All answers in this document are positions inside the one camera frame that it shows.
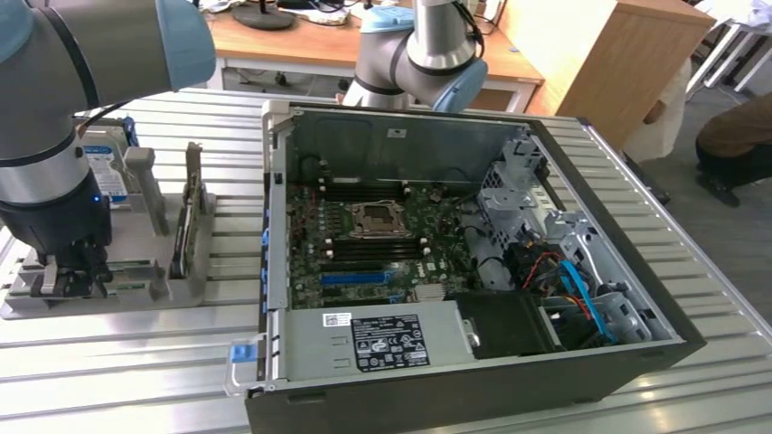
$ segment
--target computer case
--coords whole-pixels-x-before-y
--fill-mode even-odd
[[[596,402],[637,376],[668,368],[704,346],[663,282],[535,118],[389,112],[269,101],[263,127],[265,233],[259,372],[257,382],[247,391],[253,432],[397,433]],[[468,212],[461,219],[483,219],[487,232],[475,242],[485,240],[487,245],[476,247],[469,237],[477,230],[467,231],[472,233],[465,238],[469,250],[484,248],[485,254],[500,254],[528,227],[547,228],[565,257],[575,258],[577,266],[592,269],[604,279],[596,284],[616,287],[605,298],[597,294],[595,298],[596,309],[607,309],[603,317],[608,333],[615,334],[612,341],[567,349],[552,331],[540,332],[537,341],[543,345],[537,351],[485,357],[475,351],[475,333],[464,319],[469,308],[461,307],[461,297],[293,308],[289,249],[296,230],[291,228],[293,218],[287,216],[292,213],[287,186],[308,181],[319,189],[324,183],[329,186],[335,177],[345,183],[397,181],[420,189],[423,183],[447,179],[439,174],[445,174],[448,168],[452,172],[461,170],[456,179],[479,185],[475,206],[483,211]],[[560,176],[579,211],[564,209],[548,174]],[[504,206],[501,194],[519,201],[519,206]],[[505,289],[515,277],[501,277],[497,272],[487,271],[483,284]],[[491,292],[496,293],[488,287],[481,290]],[[612,297],[625,306],[615,305]],[[623,312],[632,307],[632,316],[620,319],[607,315],[612,307],[621,307]],[[512,311],[520,309],[536,312],[528,306]],[[505,315],[500,318],[503,324],[509,324]],[[400,369],[391,369],[388,364],[373,370],[359,366],[357,362],[368,360],[357,354],[361,333],[364,337],[375,336],[368,342],[380,344],[377,338],[384,336],[391,344],[391,338],[399,336],[392,332],[401,330],[393,328],[400,319],[408,329],[420,323],[421,341],[413,342],[425,346],[425,354],[419,353],[425,359]],[[543,319],[549,329],[551,321]],[[623,323],[635,327],[625,328]],[[527,322],[512,324],[523,333],[535,333]]]

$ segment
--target small sticker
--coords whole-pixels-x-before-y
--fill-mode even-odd
[[[351,325],[351,313],[323,314],[323,326],[339,327]]]
[[[399,128],[389,128],[385,133],[385,136],[388,138],[405,138],[408,136],[408,130]]]

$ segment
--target robotic arm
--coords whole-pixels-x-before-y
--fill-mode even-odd
[[[360,57],[344,105],[405,109],[409,95],[433,111],[464,110],[479,93],[487,64],[475,18],[457,0],[415,0],[369,9]]]
[[[184,0],[29,1],[0,0],[0,218],[57,286],[107,296],[109,208],[72,114],[207,80],[213,43]]]

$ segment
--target warning label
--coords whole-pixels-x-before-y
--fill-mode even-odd
[[[429,364],[417,315],[351,320],[357,368],[364,373]]]

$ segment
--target wooden cabinet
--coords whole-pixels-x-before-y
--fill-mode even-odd
[[[620,147],[712,24],[680,0],[508,0],[500,29],[545,79],[527,113],[584,117]]]

